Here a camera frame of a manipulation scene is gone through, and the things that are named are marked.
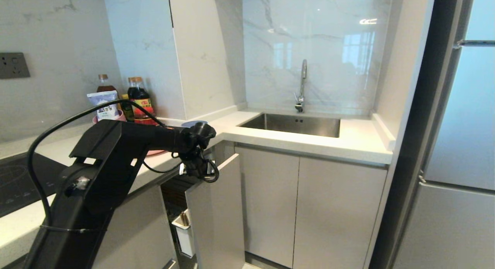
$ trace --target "soy sauce bottle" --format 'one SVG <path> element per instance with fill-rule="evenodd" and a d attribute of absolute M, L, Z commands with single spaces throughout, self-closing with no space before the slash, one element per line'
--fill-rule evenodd
<path fill-rule="evenodd" d="M 129 77 L 127 79 L 129 81 L 129 89 L 127 89 L 127 96 L 129 96 L 129 99 L 133 99 L 133 93 L 137 91 L 136 87 L 136 78 L 135 77 Z"/>
<path fill-rule="evenodd" d="M 146 92 L 143 87 L 143 79 L 141 77 L 134 77 L 134 84 L 136 89 L 131 90 L 131 100 L 133 100 L 138 105 L 141 105 L 152 115 L 155 115 L 154 109 L 152 107 L 152 101 L 150 99 L 150 94 L 148 94 L 148 92 Z M 134 110 L 135 123 L 156 125 L 156 122 L 154 122 L 153 119 L 142 112 L 141 109 L 138 109 L 134 106 L 132 107 L 132 109 Z"/>

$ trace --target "bottle label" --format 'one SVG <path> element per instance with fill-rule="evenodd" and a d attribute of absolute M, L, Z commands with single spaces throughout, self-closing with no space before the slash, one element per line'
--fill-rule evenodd
<path fill-rule="evenodd" d="M 116 120 L 119 118 L 119 111 L 117 110 L 117 105 L 108 105 L 104 108 L 97 110 L 98 121 L 103 119 Z"/>
<path fill-rule="evenodd" d="M 153 107 L 152 107 L 152 101 L 151 99 L 135 99 L 133 100 L 135 103 L 138 105 L 141 105 L 144 109 L 146 109 L 148 112 L 154 115 Z M 144 118 L 147 117 L 147 115 L 141 111 L 141 109 L 136 108 L 134 105 L 132 106 L 132 110 L 134 112 L 134 118 Z"/>

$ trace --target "lower cabinet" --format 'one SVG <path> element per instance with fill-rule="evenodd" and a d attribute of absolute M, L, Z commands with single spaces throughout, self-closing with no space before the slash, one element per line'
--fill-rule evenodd
<path fill-rule="evenodd" d="M 240 158 L 226 157 L 231 153 L 233 147 L 219 150 L 216 182 L 198 181 L 183 193 L 200 269 L 244 266 Z M 159 186 L 115 210 L 93 268 L 179 268 Z"/>
<path fill-rule="evenodd" d="M 246 251 L 294 269 L 361 269 L 387 170 L 235 147 Z"/>
<path fill-rule="evenodd" d="M 176 260 L 163 197 L 155 186 L 115 210 L 93 268 L 167 269 Z"/>
<path fill-rule="evenodd" d="M 300 158 L 294 269 L 364 266 L 386 173 Z"/>
<path fill-rule="evenodd" d="M 246 251 L 292 267 L 299 157 L 236 147 Z"/>

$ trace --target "black robotic arm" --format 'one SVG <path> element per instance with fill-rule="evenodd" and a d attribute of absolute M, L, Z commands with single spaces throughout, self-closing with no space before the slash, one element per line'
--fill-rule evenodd
<path fill-rule="evenodd" d="M 70 153 L 74 164 L 60 175 L 51 210 L 31 247 L 24 268 L 86 269 L 94 258 L 113 211 L 124 201 L 149 150 L 178 153 L 188 175 L 214 182 L 203 150 L 216 132 L 102 120 L 84 133 Z M 85 163 L 95 159 L 93 164 Z"/>

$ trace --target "refrigerator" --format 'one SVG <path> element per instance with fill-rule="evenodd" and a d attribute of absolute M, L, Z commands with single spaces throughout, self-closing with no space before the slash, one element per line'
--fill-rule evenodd
<path fill-rule="evenodd" d="M 495 0 L 435 0 L 420 80 L 387 267 L 495 269 Z"/>

